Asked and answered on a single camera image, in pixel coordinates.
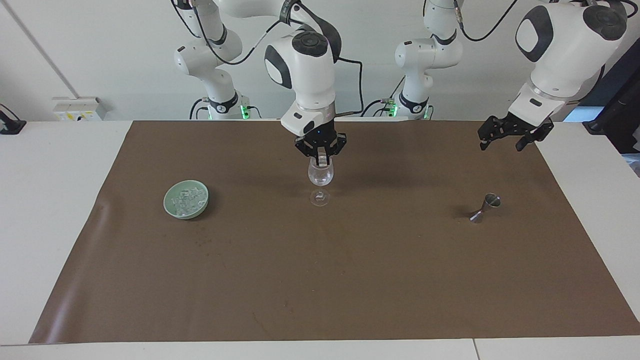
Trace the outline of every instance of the metal jigger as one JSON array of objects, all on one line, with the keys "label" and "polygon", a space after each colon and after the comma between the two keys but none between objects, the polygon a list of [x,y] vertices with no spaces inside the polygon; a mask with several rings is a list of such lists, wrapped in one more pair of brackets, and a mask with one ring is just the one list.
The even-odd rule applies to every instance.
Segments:
[{"label": "metal jigger", "polygon": [[480,224],[484,218],[484,213],[491,209],[499,208],[502,204],[500,197],[495,195],[494,193],[488,193],[484,196],[484,203],[482,204],[482,209],[476,211],[474,216],[472,216],[469,220],[474,224]]}]

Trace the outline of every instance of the brown mat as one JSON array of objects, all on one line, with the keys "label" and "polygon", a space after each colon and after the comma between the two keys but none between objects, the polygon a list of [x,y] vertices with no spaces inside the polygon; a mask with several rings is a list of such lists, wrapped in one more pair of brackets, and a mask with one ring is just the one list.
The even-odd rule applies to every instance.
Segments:
[{"label": "brown mat", "polygon": [[[537,148],[477,127],[339,124],[317,208],[277,122],[136,122],[31,342],[640,334]],[[188,222],[162,207],[184,179],[213,196]]]}]

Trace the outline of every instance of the table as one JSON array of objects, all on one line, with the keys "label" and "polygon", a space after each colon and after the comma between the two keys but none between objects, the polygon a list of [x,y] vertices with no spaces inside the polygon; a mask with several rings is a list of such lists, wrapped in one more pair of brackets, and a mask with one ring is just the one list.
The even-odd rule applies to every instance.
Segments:
[{"label": "table", "polygon": [[[30,123],[0,138],[0,344],[27,343],[131,122]],[[605,137],[557,124],[538,147],[636,317],[640,179]],[[637,359],[619,338],[0,347],[0,358]]]}]

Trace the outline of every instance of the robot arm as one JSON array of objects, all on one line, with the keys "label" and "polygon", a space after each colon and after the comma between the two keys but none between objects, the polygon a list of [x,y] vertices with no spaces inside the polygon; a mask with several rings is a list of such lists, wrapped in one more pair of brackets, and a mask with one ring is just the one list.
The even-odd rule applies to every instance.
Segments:
[{"label": "robot arm", "polygon": [[453,0],[429,0],[424,25],[432,32],[431,38],[407,41],[396,49],[396,63],[405,73],[404,88],[394,99],[396,115],[410,119],[421,119],[427,110],[433,78],[426,71],[453,67],[462,59]]},{"label": "robot arm", "polygon": [[[207,90],[209,113],[213,119],[245,117],[242,105],[248,105],[248,99],[235,89],[228,72],[217,69],[224,63],[212,54],[206,42],[209,42],[220,58],[232,61],[242,53],[239,36],[222,23],[220,10],[212,0],[178,0],[177,9],[198,39],[176,50],[176,66],[183,73],[202,81]],[[207,35],[206,41],[202,30]]]},{"label": "robot arm", "polygon": [[300,0],[219,0],[220,8],[234,17],[275,16],[296,31],[267,47],[265,65],[270,78],[293,89],[296,101],[281,123],[298,136],[296,147],[319,161],[327,160],[346,145],[346,135],[335,130],[335,69],[342,40],[338,31],[311,12]]},{"label": "robot arm", "polygon": [[536,67],[507,116],[492,116],[478,130],[482,150],[510,135],[522,136],[516,144],[518,151],[544,140],[554,127],[551,115],[609,60],[626,30],[625,9],[617,1],[533,8],[520,23],[516,43]]}]

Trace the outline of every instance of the electrical outlet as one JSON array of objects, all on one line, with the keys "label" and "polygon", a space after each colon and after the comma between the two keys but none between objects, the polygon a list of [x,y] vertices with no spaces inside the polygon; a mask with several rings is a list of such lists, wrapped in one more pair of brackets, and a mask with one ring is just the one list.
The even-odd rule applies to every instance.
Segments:
[{"label": "electrical outlet", "polygon": [[58,100],[58,104],[53,112],[60,121],[103,121],[107,115],[106,109],[95,97],[55,97],[54,100]]}]

